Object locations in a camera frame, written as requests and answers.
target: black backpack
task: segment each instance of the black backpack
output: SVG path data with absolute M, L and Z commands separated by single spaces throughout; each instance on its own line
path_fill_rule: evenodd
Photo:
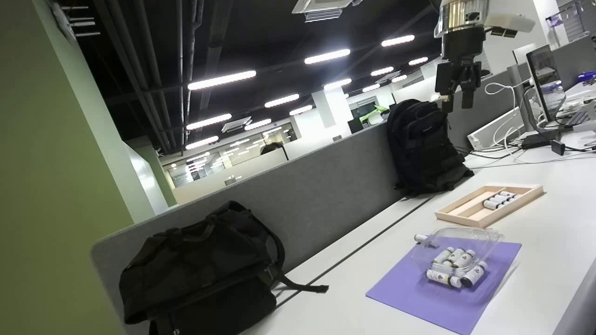
M 233 335 L 275 309 L 271 287 L 325 293 L 288 280 L 280 239 L 231 201 L 197 224 L 148 238 L 122 271 L 124 321 L 151 335 Z
M 453 190 L 474 172 L 447 137 L 447 113 L 436 103 L 405 100 L 391 106 L 387 139 L 399 182 L 408 196 Z

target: black ceiling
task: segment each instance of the black ceiling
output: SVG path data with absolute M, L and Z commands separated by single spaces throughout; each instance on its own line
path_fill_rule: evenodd
M 257 71 L 252 79 L 222 85 L 210 93 L 194 91 L 188 123 L 223 113 L 231 113 L 233 119 L 248 115 L 255 121 L 285 119 L 325 83 L 351 77 L 353 82 L 344 90 L 355 92 L 374 84 L 373 70 L 394 66 L 407 74 L 416 69 L 407 65 L 409 60 L 440 54 L 440 40 L 433 38 L 437 12 L 425 0 L 364 0 L 345 8 L 336 20 L 315 23 L 305 23 L 304 15 L 291 13 L 297 0 L 178 1 L 62 1 L 63 5 L 89 5 L 89 12 L 81 15 L 97 19 L 101 35 L 79 38 L 79 43 L 120 135 L 124 140 L 148 135 L 164 154 L 180 152 L 184 141 L 182 118 L 188 90 L 179 76 L 178 4 L 182 82 L 188 82 L 190 70 L 193 13 L 196 26 L 200 23 L 194 30 L 193 80 Z M 380 47 L 385 39 L 409 34 L 416 36 L 413 42 Z M 303 62 L 308 56 L 343 48 L 352 50 L 350 56 L 313 65 Z M 183 99 L 180 87 L 184 87 Z M 263 107 L 293 93 L 300 94 L 298 101 Z M 218 124 L 191 131 L 187 141 L 232 135 L 220 134 L 220 129 Z

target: clear plastic container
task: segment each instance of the clear plastic container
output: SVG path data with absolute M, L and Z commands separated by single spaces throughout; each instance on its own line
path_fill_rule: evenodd
M 472 227 L 440 229 L 414 247 L 412 260 L 420 267 L 423 273 L 426 273 L 428 269 L 433 269 L 461 278 L 478 265 L 479 262 L 485 261 L 503 237 L 502 234 L 494 229 Z M 460 268 L 453 268 L 450 265 L 443 265 L 442 263 L 433 263 L 433 260 L 448 247 L 454 249 L 461 248 L 464 251 L 474 250 L 475 256 L 472 263 Z

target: purple mat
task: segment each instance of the purple mat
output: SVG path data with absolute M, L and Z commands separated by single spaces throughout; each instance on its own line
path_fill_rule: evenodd
M 449 245 L 465 249 L 477 243 L 461 238 L 449 240 L 453 240 Z M 488 271 L 471 289 L 455 289 L 429 281 L 411 259 L 412 249 L 367 292 L 367 297 L 458 334 L 469 335 L 521 247 L 519 243 L 497 244 L 486 261 Z M 429 264 L 443 249 L 429 253 Z

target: keyboard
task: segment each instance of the keyboard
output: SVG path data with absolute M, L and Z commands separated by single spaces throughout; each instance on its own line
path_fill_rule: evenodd
M 569 119 L 569 121 L 567 121 L 565 123 L 566 126 L 576 126 L 576 125 L 580 125 L 583 122 L 589 121 L 590 120 L 590 116 L 588 115 L 588 112 L 586 111 L 587 108 L 583 108 L 581 110 L 579 110 L 577 113 L 575 113 L 571 119 Z

